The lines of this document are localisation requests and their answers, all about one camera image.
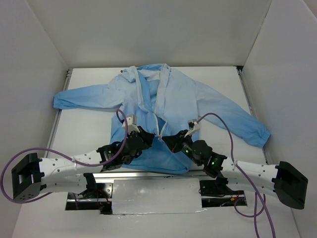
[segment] light blue jacket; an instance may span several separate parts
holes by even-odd
[[[167,64],[151,64],[139,68],[132,66],[109,84],[67,90],[54,97],[54,107],[59,109],[118,106],[126,115],[135,114],[137,125],[156,135],[152,148],[144,150],[130,165],[125,165],[132,169],[171,174],[187,172],[191,160],[181,152],[171,153],[161,137],[189,129],[187,121],[210,112],[222,117],[231,132],[250,145],[262,147],[270,136],[261,122],[236,103]],[[205,119],[224,128],[216,117]],[[124,130],[121,126],[114,116],[111,143],[123,139]],[[197,140],[198,133],[192,138]]]

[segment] white table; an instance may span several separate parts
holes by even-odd
[[[235,67],[178,67],[177,69],[192,79],[211,86],[249,112]],[[122,69],[73,69],[68,89],[108,83],[120,73],[120,70]],[[111,112],[87,109],[63,110],[56,122],[51,148],[68,155],[75,155],[108,144],[113,115],[113,110]],[[224,129],[203,120],[200,138],[206,140],[215,152],[230,154],[230,140]],[[233,140],[235,159],[265,163],[260,148],[247,145],[236,136],[233,136]],[[191,167],[191,170],[200,169],[195,165]],[[248,207],[240,209],[251,214],[254,195],[246,192],[246,197]],[[65,211],[65,203],[66,193],[55,193],[38,202],[22,205],[13,237],[255,237],[253,220],[241,217],[233,207],[208,208],[207,211],[194,214],[122,216],[99,215],[98,211]],[[298,238],[291,209],[269,196],[267,205],[275,224],[277,237]],[[258,217],[258,228],[262,238],[271,237],[265,213]]]

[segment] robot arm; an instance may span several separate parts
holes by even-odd
[[[11,171],[13,199],[26,201],[47,192],[74,192],[93,190],[96,182],[92,173],[119,169],[130,164],[152,146],[154,134],[136,126],[134,115],[127,117],[128,136],[121,153],[106,165],[87,167],[78,164],[99,164],[110,160],[119,150],[122,142],[114,142],[82,155],[72,156],[73,161],[64,158],[38,158],[37,153],[25,156]]]
[[[195,121],[189,121],[192,130],[198,130]],[[279,165],[258,165],[243,161],[232,161],[230,157],[212,151],[204,140],[192,141],[188,130],[174,136],[164,136],[163,141],[173,153],[184,153],[196,165],[204,166],[203,171],[216,178],[218,185],[232,191],[254,191],[246,177],[236,165],[251,178],[259,192],[277,197],[286,206],[303,209],[305,205],[308,180],[287,162]]]

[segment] clothing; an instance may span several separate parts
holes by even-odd
[[[250,145],[262,147],[270,136],[261,122],[235,102],[167,64],[131,66],[109,84],[67,90],[54,97],[54,107],[59,109],[118,106],[126,115],[136,115],[137,125],[145,131],[156,134],[152,148],[144,150],[130,165],[124,165],[132,169],[171,174],[188,171],[191,160],[181,152],[171,153],[161,137],[189,129],[189,120],[209,112],[218,114],[232,133]],[[205,119],[224,128],[216,117]],[[121,141],[122,124],[116,116],[111,122],[110,143]],[[199,139],[198,133],[192,139]]]

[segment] white panel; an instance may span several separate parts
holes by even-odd
[[[201,212],[198,178],[115,180],[113,214]]]
[[[293,210],[303,238],[317,234],[317,19],[301,0],[273,0],[243,69],[256,116],[271,138],[269,159],[308,177],[305,209]]]
[[[28,0],[71,67],[243,65],[271,0]]]
[[[66,64],[23,0],[0,1],[0,170],[15,153],[46,146]],[[7,192],[10,189],[10,171]],[[0,194],[0,231],[11,237],[20,205]]]

